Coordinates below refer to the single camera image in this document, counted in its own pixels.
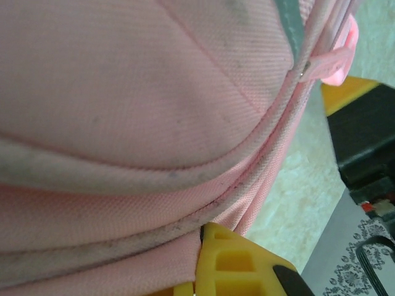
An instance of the floor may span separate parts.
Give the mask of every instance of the floor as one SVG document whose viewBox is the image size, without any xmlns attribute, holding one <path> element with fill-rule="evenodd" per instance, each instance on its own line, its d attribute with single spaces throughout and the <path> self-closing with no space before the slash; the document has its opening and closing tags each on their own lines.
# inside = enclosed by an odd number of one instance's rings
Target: floor
<svg viewBox="0 0 395 296">
<path fill-rule="evenodd" d="M 350 74 L 395 86 L 395 1 L 362 1 L 356 19 L 360 37 Z M 315 88 L 288 156 L 247 237 L 288 259 L 301 272 L 343 191 L 322 99 Z"/>
</svg>

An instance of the yellow plastic object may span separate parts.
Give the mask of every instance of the yellow plastic object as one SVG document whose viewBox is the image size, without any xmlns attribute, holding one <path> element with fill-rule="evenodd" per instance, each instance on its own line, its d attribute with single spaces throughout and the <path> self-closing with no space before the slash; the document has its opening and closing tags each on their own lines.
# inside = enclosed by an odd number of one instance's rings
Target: yellow plastic object
<svg viewBox="0 0 395 296">
<path fill-rule="evenodd" d="M 375 80 L 347 76 L 341 86 L 321 85 L 325 113 L 330 116 L 363 96 L 380 83 Z"/>
<path fill-rule="evenodd" d="M 196 296 L 286 296 L 273 266 L 295 267 L 215 223 L 204 226 L 196 269 Z"/>
<path fill-rule="evenodd" d="M 186 282 L 184 284 L 158 291 L 147 296 L 193 296 L 193 283 Z"/>
</svg>

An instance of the pink backpack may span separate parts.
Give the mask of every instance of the pink backpack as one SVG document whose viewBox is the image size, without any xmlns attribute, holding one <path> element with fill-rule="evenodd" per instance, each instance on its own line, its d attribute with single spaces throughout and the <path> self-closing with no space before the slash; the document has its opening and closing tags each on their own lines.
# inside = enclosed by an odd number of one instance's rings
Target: pink backpack
<svg viewBox="0 0 395 296">
<path fill-rule="evenodd" d="M 0 296 L 194 281 L 202 225 L 244 234 L 355 0 L 0 2 Z"/>
</svg>

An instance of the black and yellow object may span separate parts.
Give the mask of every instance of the black and yellow object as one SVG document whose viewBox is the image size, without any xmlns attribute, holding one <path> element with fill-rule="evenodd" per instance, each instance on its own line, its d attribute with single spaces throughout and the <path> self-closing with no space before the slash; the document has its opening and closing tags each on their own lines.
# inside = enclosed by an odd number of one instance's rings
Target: black and yellow object
<svg viewBox="0 0 395 296">
<path fill-rule="evenodd" d="M 356 204 L 395 191 L 395 89 L 347 77 L 322 85 L 325 111 L 341 178 Z"/>
<path fill-rule="evenodd" d="M 229 229 L 208 223 L 196 282 L 150 296 L 314 296 L 296 268 Z"/>
</svg>

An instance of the pink zipper pull tab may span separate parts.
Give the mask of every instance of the pink zipper pull tab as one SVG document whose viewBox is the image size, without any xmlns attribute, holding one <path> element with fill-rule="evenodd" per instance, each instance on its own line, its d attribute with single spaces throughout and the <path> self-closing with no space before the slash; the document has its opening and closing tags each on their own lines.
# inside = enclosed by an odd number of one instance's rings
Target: pink zipper pull tab
<svg viewBox="0 0 395 296">
<path fill-rule="evenodd" d="M 333 86 L 343 83 L 351 68 L 359 37 L 358 25 L 352 15 L 348 22 L 349 25 L 344 27 L 332 51 L 309 59 L 301 75 L 301 82 L 322 79 L 324 83 Z"/>
</svg>

